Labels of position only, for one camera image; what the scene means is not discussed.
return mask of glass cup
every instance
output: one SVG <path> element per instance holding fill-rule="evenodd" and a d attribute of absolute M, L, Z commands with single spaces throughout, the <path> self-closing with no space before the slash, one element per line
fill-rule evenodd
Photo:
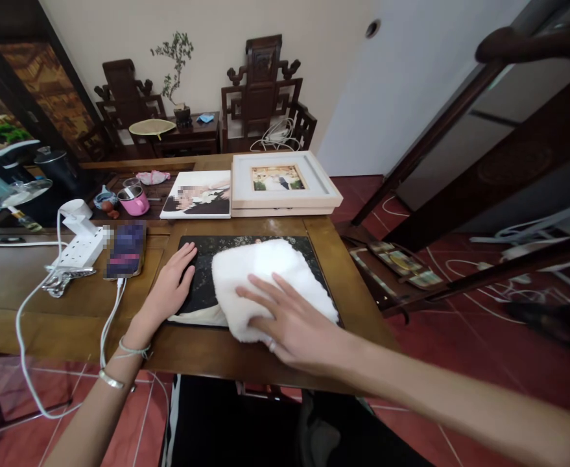
<path fill-rule="evenodd" d="M 140 179 L 138 177 L 131 177 L 131 178 L 127 178 L 123 182 L 123 186 L 125 188 L 129 188 L 132 186 L 138 186 L 138 187 L 142 188 L 142 183 L 140 183 Z"/>

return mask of white door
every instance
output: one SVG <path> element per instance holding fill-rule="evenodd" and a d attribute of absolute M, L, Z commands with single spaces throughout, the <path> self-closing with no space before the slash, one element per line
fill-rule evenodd
<path fill-rule="evenodd" d="M 380 29 L 359 49 L 319 148 L 328 174 L 390 172 L 473 71 L 481 40 L 527 3 L 380 0 Z"/>

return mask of bracelet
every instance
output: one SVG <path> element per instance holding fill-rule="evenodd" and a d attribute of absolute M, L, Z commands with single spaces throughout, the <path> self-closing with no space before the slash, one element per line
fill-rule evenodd
<path fill-rule="evenodd" d="M 107 384 L 112 386 L 114 389 L 122 389 L 125 387 L 125 383 L 121 383 L 120 381 L 116 381 L 114 378 L 109 377 L 105 372 L 105 370 L 103 370 L 103 368 L 101 369 L 101 371 L 99 371 L 99 377 Z M 133 385 L 131 387 L 131 392 L 135 390 L 136 390 L 136 385 Z"/>
<path fill-rule="evenodd" d="M 125 345 L 123 344 L 124 337 L 125 336 L 122 336 L 121 340 L 118 341 L 118 347 L 120 347 L 123 351 L 127 352 L 127 355 L 117 355 L 114 358 L 124 358 L 124 357 L 130 357 L 131 355 L 141 355 L 142 358 L 148 360 L 149 357 L 153 354 L 152 352 L 150 353 L 150 355 L 147 353 L 150 349 L 150 344 L 146 348 L 140 350 L 135 350 L 135 349 L 130 349 L 129 347 L 125 347 Z"/>

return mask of framed photo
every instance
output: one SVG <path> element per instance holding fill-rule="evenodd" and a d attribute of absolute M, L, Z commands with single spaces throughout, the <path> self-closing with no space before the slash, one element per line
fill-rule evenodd
<path fill-rule="evenodd" d="M 234 211 L 334 209 L 343 201 L 310 151 L 236 154 L 233 156 L 232 182 Z"/>
<path fill-rule="evenodd" d="M 231 171 L 179 172 L 160 219 L 229 219 Z"/>

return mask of blue cloth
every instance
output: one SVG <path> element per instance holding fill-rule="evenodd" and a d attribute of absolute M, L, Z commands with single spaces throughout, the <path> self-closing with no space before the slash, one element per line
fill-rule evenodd
<path fill-rule="evenodd" d="M 201 120 L 202 122 L 205 122 L 205 123 L 209 123 L 211 120 L 213 120 L 213 115 L 202 114 L 200 117 L 198 117 L 198 120 Z"/>

